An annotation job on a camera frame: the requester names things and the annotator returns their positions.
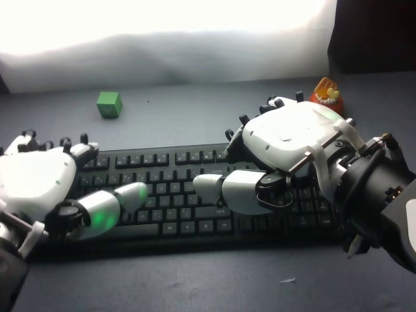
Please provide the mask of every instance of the robotic hand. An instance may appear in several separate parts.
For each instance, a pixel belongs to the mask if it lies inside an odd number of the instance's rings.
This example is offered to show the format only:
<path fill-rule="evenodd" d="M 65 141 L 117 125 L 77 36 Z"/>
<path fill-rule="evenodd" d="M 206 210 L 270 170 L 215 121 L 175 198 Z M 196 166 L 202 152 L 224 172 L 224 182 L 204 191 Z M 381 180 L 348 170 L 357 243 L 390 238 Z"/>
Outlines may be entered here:
<path fill-rule="evenodd" d="M 301 92 L 296 98 L 270 97 L 260 116 L 242 115 L 237 132 L 226 131 L 227 160 L 252 161 L 260 170 L 199 175 L 196 193 L 237 213 L 284 213 L 292 203 L 276 206 L 270 193 L 277 198 L 317 180 L 346 233 L 348 257 L 382 247 L 416 273 L 416 175 L 397 141 L 384 134 L 364 142 L 351 119 L 304 101 Z"/>
<path fill-rule="evenodd" d="M 25 131 L 0 153 L 0 311 L 16 297 L 28 266 L 24 261 L 41 241 L 83 240 L 116 225 L 120 212 L 134 211 L 147 196 L 143 183 L 131 183 L 69 200 L 77 171 L 95 159 L 98 144 L 40 144 Z"/>

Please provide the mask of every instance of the computer keyboard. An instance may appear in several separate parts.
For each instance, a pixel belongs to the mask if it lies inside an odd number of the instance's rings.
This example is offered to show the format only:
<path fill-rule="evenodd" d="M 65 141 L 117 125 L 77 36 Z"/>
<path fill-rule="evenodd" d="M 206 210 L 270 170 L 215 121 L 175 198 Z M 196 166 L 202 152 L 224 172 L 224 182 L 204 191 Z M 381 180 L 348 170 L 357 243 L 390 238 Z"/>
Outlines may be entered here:
<path fill-rule="evenodd" d="M 85 244 L 101 244 L 111 249 L 126 242 L 135 246 L 160 246 L 340 236 L 330 204 L 313 183 L 294 190 L 293 206 L 281 215 L 244 216 L 201 200 L 192 185 L 197 175 L 257 169 L 248 162 L 226 162 L 222 153 L 226 146 L 101 151 L 79 173 L 74 197 L 140 181 L 148 186 L 148 198 L 134 213 L 123 212 L 116 227 Z M 268 201 L 285 205 L 291 196 L 287 193 L 274 198 L 271 194 Z"/>

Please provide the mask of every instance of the table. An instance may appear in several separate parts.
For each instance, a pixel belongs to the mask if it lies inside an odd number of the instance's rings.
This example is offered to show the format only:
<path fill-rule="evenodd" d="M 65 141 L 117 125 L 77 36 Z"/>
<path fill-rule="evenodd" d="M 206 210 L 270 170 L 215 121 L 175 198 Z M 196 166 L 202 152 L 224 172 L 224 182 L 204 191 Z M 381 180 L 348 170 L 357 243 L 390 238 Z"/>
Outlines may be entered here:
<path fill-rule="evenodd" d="M 0 145 L 23 129 L 103 150 L 226 142 L 238 116 L 271 94 L 307 97 L 319 78 L 119 89 L 123 112 L 101 119 L 98 92 L 0 96 Z M 368 140 L 393 133 L 416 170 L 416 73 L 336 78 L 347 116 Z M 295 282 L 281 280 L 296 278 Z M 145 252 L 131 257 L 32 264 L 15 312 L 23 311 L 414 311 L 416 276 L 383 250 L 346 259 L 340 246 L 259 245 L 236 250 Z"/>

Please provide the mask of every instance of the green cube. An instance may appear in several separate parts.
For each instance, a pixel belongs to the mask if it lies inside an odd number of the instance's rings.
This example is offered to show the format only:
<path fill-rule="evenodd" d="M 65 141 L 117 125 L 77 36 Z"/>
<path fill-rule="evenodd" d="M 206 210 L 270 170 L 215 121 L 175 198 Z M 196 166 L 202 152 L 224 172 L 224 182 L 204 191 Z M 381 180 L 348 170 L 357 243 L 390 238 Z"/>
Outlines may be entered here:
<path fill-rule="evenodd" d="M 97 107 L 103 118 L 119 117 L 123 108 L 120 94 L 118 92 L 100 92 Z"/>

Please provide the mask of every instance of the orange toy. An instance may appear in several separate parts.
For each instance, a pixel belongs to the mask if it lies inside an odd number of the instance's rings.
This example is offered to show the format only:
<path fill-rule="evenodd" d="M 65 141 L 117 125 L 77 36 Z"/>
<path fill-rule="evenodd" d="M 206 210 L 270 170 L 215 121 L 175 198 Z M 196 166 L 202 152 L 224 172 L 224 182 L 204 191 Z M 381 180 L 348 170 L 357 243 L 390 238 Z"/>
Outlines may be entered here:
<path fill-rule="evenodd" d="M 309 100 L 343 115 L 344 99 L 338 91 L 337 84 L 327 77 L 322 78 Z"/>

